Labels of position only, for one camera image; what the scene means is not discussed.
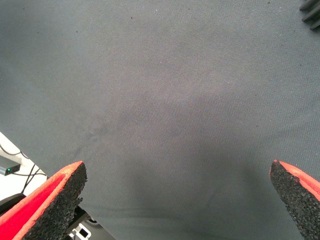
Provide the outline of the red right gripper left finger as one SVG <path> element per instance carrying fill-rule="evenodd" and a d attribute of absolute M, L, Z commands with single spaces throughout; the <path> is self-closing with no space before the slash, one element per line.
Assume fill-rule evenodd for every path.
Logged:
<path fill-rule="evenodd" d="M 0 217 L 0 238 L 65 239 L 86 181 L 83 161 L 63 167 Z"/>

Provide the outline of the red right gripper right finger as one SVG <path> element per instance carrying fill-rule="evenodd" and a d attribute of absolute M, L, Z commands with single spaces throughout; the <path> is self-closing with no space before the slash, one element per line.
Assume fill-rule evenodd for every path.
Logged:
<path fill-rule="evenodd" d="M 270 180 L 305 240 L 320 238 L 320 182 L 294 165 L 274 160 Z"/>

